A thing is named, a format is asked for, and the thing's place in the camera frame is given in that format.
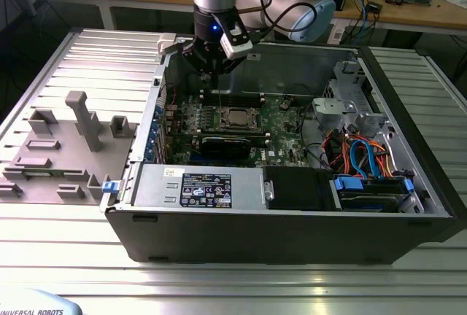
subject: warning sticker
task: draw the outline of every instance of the warning sticker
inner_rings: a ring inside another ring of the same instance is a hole
[[[197,208],[232,208],[230,174],[183,174],[180,205]]]

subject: red cable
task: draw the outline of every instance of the red cable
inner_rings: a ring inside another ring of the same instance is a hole
[[[172,117],[174,116],[174,112],[172,111],[172,106],[174,105],[176,97],[177,97],[177,87],[174,87],[174,98],[172,99],[172,103],[169,106],[169,111],[172,113]]]
[[[329,163],[329,166],[332,166],[332,165],[333,165],[339,158],[341,158],[341,157],[342,157],[342,154],[340,154],[339,156],[337,156],[336,158],[334,158],[334,160],[333,160],[331,163]]]

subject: blue latch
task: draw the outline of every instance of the blue latch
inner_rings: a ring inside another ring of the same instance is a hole
[[[361,179],[353,176],[339,176],[334,179],[334,185],[336,185],[336,190],[363,190]]]
[[[104,182],[102,184],[103,193],[118,193],[120,189],[120,180],[112,180],[111,182]]]
[[[414,184],[410,179],[405,179],[404,184],[406,185],[407,191],[409,191],[410,193],[414,192],[414,190],[415,190]]]

